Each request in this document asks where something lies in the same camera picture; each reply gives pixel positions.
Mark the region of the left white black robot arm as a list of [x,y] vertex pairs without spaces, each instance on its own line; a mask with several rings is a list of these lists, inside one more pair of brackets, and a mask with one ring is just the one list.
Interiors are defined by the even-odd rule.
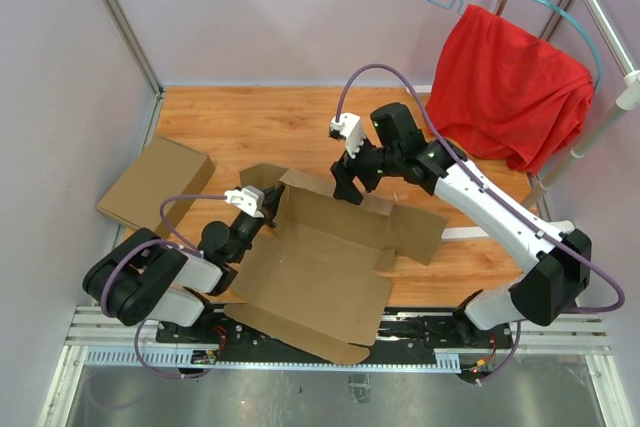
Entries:
[[179,326],[190,341],[207,340],[214,318],[205,311],[206,297],[224,293],[235,277],[233,268],[249,252],[260,230],[275,225],[282,186],[246,186],[210,195],[238,210],[234,221],[207,224],[198,244],[181,234],[178,242],[140,228],[86,273],[82,289],[99,303],[102,313],[124,326],[146,319]]

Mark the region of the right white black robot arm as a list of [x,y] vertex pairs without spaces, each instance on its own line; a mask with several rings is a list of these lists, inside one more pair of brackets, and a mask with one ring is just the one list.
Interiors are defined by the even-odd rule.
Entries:
[[586,234],[565,233],[527,211],[449,141],[427,141],[406,105],[385,105],[370,118],[378,145],[367,138],[359,116],[342,113],[330,121],[330,137],[345,143],[331,166],[334,198],[359,205],[382,178],[400,177],[473,220],[522,272],[510,284],[471,294],[455,309],[453,334],[460,344],[477,346],[489,330],[519,320],[548,326],[586,289]]

